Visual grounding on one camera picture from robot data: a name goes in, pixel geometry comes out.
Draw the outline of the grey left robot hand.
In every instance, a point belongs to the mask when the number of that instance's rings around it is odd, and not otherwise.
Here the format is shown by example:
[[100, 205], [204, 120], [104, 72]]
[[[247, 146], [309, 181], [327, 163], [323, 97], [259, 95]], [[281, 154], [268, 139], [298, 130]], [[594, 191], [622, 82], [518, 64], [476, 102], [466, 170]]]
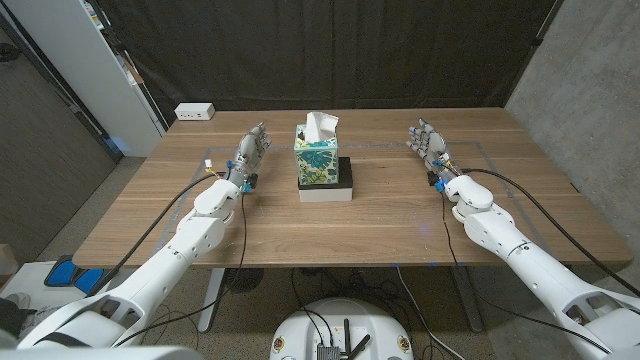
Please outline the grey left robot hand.
[[266, 125], [261, 122], [247, 132], [231, 159], [227, 180], [239, 187], [248, 182], [251, 175], [260, 168], [262, 158], [270, 146]]

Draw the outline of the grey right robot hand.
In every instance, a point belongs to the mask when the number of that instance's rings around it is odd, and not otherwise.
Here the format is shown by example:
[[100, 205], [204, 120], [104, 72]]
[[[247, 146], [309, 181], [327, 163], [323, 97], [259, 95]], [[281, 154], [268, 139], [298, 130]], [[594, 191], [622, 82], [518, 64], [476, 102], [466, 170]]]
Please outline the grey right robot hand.
[[452, 155], [442, 135], [428, 122], [420, 118], [419, 125], [410, 127], [410, 140], [406, 145], [414, 151], [425, 164], [431, 178], [448, 183], [460, 176], [461, 172], [454, 164]]

